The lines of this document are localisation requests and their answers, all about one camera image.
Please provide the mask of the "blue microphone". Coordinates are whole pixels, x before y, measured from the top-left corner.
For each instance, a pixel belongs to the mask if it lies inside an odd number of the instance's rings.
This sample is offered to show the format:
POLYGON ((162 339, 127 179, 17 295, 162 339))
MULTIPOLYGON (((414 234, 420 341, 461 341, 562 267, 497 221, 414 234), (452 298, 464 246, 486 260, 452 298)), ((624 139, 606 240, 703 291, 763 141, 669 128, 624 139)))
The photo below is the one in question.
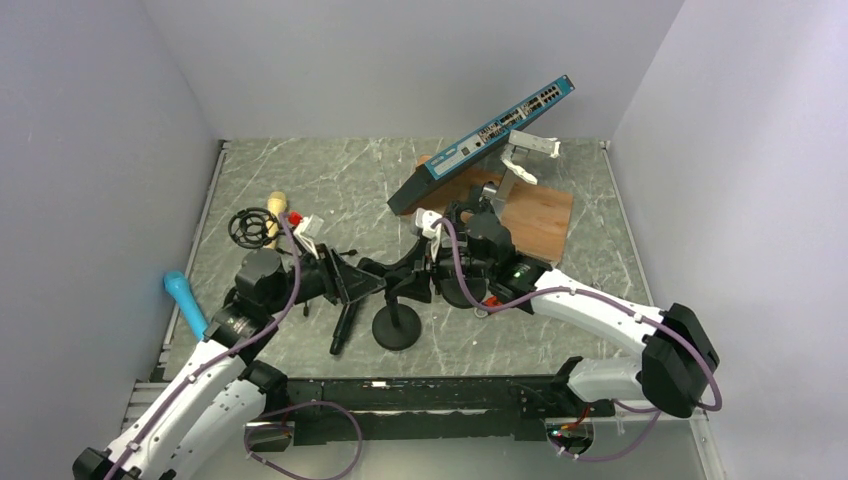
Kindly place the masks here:
POLYGON ((194 337, 202 341, 208 323, 186 276, 180 271, 169 271, 164 275, 163 283, 165 291, 174 299, 194 337))

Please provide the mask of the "cream yellow microphone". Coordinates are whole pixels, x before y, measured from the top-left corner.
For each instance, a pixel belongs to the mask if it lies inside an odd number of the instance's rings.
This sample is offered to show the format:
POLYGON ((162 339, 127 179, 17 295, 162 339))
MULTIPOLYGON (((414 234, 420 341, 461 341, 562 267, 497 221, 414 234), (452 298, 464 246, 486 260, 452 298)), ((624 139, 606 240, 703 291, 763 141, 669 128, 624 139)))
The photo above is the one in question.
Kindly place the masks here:
POLYGON ((280 229, 279 217, 287 208, 287 197, 281 191, 273 191, 267 198, 266 209, 271 213, 270 219, 266 222, 268 229, 269 242, 267 248, 275 249, 277 246, 277 237, 280 229))

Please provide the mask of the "black round base stand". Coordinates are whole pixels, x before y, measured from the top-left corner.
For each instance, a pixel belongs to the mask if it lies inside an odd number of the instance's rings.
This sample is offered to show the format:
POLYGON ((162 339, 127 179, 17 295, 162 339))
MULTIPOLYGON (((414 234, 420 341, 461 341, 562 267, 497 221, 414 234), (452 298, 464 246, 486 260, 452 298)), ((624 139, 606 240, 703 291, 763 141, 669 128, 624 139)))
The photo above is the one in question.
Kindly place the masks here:
POLYGON ((374 316, 372 334, 386 350, 402 351, 413 346, 421 335, 421 320, 411 307, 401 305, 398 298, 404 289, 417 280, 411 267, 382 264, 363 258, 358 267, 385 280, 383 296, 385 306, 374 316))

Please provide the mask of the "black microphone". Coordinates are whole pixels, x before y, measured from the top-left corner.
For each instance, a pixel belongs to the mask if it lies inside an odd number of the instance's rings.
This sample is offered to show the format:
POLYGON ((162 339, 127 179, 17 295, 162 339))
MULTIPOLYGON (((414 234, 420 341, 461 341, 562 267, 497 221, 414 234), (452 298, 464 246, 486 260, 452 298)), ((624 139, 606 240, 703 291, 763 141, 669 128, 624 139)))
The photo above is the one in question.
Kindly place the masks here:
POLYGON ((352 302, 343 306, 333 333, 329 353, 333 356, 340 355, 346 345, 354 321, 360 309, 360 302, 352 302))

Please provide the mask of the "black tripod shock mount stand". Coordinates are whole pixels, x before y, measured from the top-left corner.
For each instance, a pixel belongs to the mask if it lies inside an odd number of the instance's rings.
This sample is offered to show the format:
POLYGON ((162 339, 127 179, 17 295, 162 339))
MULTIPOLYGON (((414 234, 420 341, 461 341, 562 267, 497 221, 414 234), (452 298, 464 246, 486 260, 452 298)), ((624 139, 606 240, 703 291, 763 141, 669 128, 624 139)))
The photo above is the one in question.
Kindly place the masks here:
MULTIPOLYGON (((266 222, 271 213, 251 207, 231 217, 228 229, 231 240, 248 250, 235 275, 234 287, 225 302, 267 314, 283 309, 300 287, 300 267, 296 256, 302 250, 294 237, 294 246, 285 251, 267 248, 270 238, 266 222)), ((279 217, 277 240, 283 236, 279 217)))

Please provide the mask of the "black shock mount desk stand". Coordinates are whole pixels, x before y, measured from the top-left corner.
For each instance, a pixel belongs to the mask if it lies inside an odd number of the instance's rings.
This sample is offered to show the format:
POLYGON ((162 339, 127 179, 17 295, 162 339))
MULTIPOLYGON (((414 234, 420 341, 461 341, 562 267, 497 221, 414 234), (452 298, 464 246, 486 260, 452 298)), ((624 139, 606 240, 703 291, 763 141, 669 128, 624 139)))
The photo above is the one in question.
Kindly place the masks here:
MULTIPOLYGON (((457 246, 464 243, 470 249, 471 254, 480 259, 484 263, 484 287, 479 289, 469 289, 471 296, 477 301, 482 302, 487 293, 487 271, 489 264, 487 257, 480 245, 480 242, 471 238, 467 233, 467 224, 472 219, 473 215, 478 212, 483 212, 485 207, 490 207, 487 201, 480 200, 480 190, 472 190, 466 200, 452 201, 446 208, 443 216, 450 220, 454 226, 457 246)), ((442 239, 449 239, 446 231, 443 229, 442 239)), ((446 289, 437 289, 437 292, 451 306, 459 309, 471 309, 472 304, 463 294, 461 287, 458 285, 449 286, 446 289)))

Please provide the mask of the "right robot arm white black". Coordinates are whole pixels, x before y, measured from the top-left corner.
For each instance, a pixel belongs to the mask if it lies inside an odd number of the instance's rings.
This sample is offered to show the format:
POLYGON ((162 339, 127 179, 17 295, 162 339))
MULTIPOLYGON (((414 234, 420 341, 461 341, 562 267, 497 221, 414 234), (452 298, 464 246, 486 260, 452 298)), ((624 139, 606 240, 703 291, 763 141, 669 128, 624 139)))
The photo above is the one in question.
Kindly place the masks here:
POLYGON ((697 314, 674 303, 662 309, 590 287, 558 268, 522 254, 492 213, 468 221, 417 209, 413 225, 423 252, 418 292, 438 290, 456 308, 487 314, 521 310, 573 324, 620 347, 625 357, 566 362, 551 388, 557 411, 574 415, 600 400, 644 400, 677 418, 718 412, 723 393, 719 355, 697 314))

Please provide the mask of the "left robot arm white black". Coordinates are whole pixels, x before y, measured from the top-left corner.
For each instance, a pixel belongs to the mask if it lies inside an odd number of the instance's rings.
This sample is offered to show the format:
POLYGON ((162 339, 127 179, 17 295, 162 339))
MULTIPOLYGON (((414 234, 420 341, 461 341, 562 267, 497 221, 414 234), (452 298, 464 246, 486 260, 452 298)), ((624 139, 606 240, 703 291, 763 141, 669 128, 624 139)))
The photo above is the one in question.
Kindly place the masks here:
POLYGON ((76 479, 190 479, 246 423, 279 417, 287 377, 257 356, 290 309, 316 297, 352 304, 386 287, 334 250, 284 256, 261 248, 246 255, 228 301, 189 360, 154 403, 105 449, 74 461, 76 479))

